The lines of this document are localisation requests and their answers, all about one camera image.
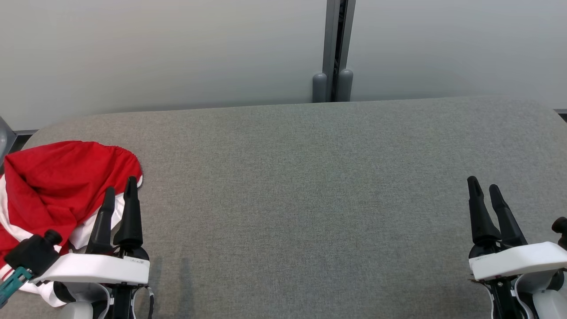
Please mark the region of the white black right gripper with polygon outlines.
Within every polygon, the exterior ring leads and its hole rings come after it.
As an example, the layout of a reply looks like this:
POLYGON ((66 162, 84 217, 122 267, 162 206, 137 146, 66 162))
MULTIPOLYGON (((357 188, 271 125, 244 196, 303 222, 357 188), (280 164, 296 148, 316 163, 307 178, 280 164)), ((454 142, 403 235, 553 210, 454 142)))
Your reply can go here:
POLYGON ((502 252, 470 258, 470 270, 476 281, 559 270, 567 266, 567 252, 558 244, 547 241, 527 245, 512 210, 496 184, 490 185, 489 194, 500 231, 492 222, 485 206, 484 192, 478 179, 470 176, 466 182, 473 243, 486 246, 501 240, 504 246, 510 247, 502 252))

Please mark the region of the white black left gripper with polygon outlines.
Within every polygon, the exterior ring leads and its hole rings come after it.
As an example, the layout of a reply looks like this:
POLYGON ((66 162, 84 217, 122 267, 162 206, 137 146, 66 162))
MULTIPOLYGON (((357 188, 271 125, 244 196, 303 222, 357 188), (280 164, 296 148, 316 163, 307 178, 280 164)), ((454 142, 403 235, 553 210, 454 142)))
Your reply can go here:
MULTIPOLYGON (((143 244, 140 201, 135 176, 130 176, 122 194, 125 202, 119 230, 113 244, 120 249, 139 249, 143 244)), ((42 275, 31 280, 63 283, 98 283, 139 285, 148 284, 150 261, 124 257, 103 256, 113 252, 111 223, 115 211, 115 188, 108 187, 97 213, 86 247, 87 254, 69 253, 59 257, 42 275)))

